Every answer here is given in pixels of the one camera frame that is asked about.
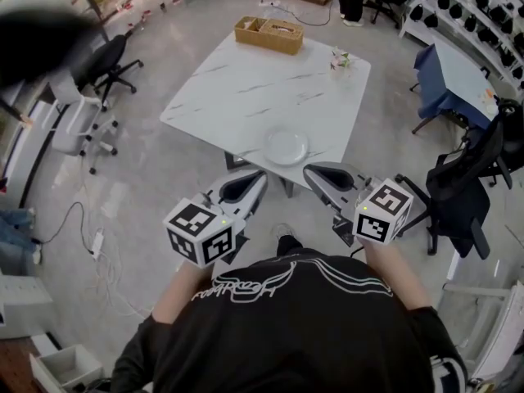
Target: table with blue tablecloth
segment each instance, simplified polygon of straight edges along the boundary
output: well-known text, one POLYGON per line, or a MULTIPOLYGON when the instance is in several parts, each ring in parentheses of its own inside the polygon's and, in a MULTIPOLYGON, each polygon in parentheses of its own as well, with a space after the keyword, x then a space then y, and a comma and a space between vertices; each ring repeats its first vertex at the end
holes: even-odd
POLYGON ((495 91, 481 69, 465 54, 435 38, 417 54, 422 106, 418 115, 428 120, 446 111, 468 118, 470 126, 486 129, 495 117, 495 91))

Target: white line print on shirt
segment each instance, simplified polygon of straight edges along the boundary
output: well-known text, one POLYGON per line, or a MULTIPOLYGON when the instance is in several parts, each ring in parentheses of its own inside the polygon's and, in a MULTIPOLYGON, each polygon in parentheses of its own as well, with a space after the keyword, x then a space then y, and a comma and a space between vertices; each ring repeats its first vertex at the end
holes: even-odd
POLYGON ((206 298, 212 295, 222 296, 229 291, 230 300, 232 303, 253 303, 257 301, 263 294, 268 293, 269 297, 273 297, 273 294, 280 287, 285 286, 297 264, 313 264, 315 265, 320 273, 336 288, 350 294, 383 294, 385 296, 392 297, 393 293, 389 286, 378 278, 354 278, 350 275, 333 268, 320 258, 307 259, 307 260, 293 260, 289 263, 289 269, 275 275, 271 278, 267 278, 263 282, 257 281, 241 281, 239 278, 227 278, 218 276, 213 280, 213 287, 209 290, 200 291, 195 294, 192 301, 196 298, 206 298), (365 289, 370 286, 376 286, 375 289, 365 289))

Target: black t-shirt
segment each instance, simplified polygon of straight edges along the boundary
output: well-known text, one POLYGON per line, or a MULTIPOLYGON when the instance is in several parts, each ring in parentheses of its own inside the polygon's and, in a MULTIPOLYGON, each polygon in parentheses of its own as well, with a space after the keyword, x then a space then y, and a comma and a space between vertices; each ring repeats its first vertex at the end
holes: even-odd
POLYGON ((173 325, 146 320, 112 391, 151 379, 162 393, 451 393, 466 373, 433 308, 408 311, 366 264, 304 249, 218 276, 173 325))

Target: white table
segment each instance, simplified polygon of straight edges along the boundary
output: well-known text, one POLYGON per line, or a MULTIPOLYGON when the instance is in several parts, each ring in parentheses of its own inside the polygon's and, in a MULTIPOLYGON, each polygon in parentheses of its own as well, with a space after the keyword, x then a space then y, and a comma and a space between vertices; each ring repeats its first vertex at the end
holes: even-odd
MULTIPOLYGON (((295 56, 237 43, 231 33, 198 67, 160 120, 308 187, 302 169, 312 161, 340 162, 359 112, 371 66, 350 56, 350 75, 333 80, 332 48, 304 39, 295 56), (287 125, 303 131, 309 151, 298 165, 266 160, 266 130, 287 125)), ((287 186, 288 196, 292 186, 287 186)))
POLYGON ((487 96, 486 89, 489 89, 494 95, 496 92, 478 65, 442 39, 434 37, 434 44, 448 90, 492 120, 497 110, 495 113, 488 111, 488 106, 494 105, 495 100, 487 96))

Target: blue jeans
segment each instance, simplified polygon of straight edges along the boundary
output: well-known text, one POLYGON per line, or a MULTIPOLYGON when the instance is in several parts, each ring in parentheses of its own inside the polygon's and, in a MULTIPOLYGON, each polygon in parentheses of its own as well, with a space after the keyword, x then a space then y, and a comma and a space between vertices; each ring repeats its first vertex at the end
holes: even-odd
POLYGON ((0 210, 0 242, 33 252, 36 244, 31 241, 31 237, 14 227, 29 228, 32 223, 33 216, 27 210, 0 210))

